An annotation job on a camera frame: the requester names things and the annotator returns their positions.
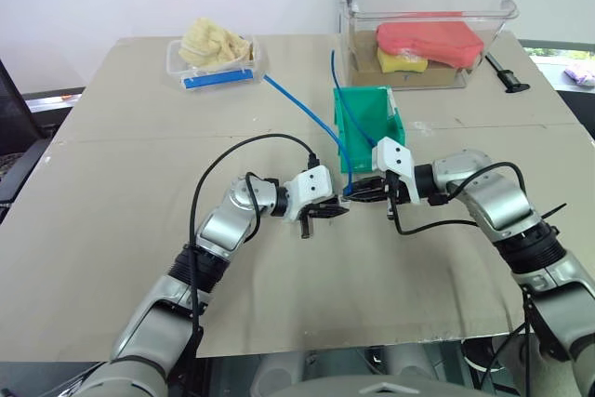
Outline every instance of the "tabletop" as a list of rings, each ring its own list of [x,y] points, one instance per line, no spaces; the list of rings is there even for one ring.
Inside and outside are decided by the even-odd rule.
[[[593,273],[593,144],[514,38],[499,39],[496,57],[532,89],[504,94],[483,64],[465,89],[397,92],[408,146],[417,163],[471,147],[518,164],[538,210],[569,204],[550,222]],[[263,42],[271,75],[332,123],[327,56],[335,37]],[[245,136],[295,134],[329,166],[337,189],[344,181],[332,141],[277,92],[182,92],[156,69],[165,44],[133,39],[113,49],[0,225],[0,361],[107,358],[186,242],[196,180]],[[287,63],[300,74],[279,61],[293,50]],[[136,53],[138,64],[129,64]],[[154,65],[154,79],[139,65]],[[209,177],[199,217],[246,170],[283,181],[305,167],[306,154],[291,142],[251,146]],[[466,211],[405,205],[402,214],[409,228]],[[299,238],[298,225],[264,220],[215,289],[199,355],[474,337],[507,332],[521,319],[518,286],[476,228],[399,236],[384,204],[351,204],[345,216],[315,221],[310,240]]]

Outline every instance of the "green bin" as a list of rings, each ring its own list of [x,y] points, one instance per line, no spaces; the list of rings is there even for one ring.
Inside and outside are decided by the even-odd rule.
[[[342,87],[341,93],[360,127],[370,138],[378,141],[390,137],[404,146],[405,131],[390,86]],[[347,148],[353,172],[372,172],[372,148],[343,107],[336,89],[334,94],[335,125],[340,140]],[[340,152],[339,157],[341,172],[347,172],[347,163]]]

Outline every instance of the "red sponge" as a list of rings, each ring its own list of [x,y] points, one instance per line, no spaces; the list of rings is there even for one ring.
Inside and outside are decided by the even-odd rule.
[[[462,21],[381,23],[377,41],[390,55],[411,53],[457,69],[471,67],[483,50],[483,41]]]

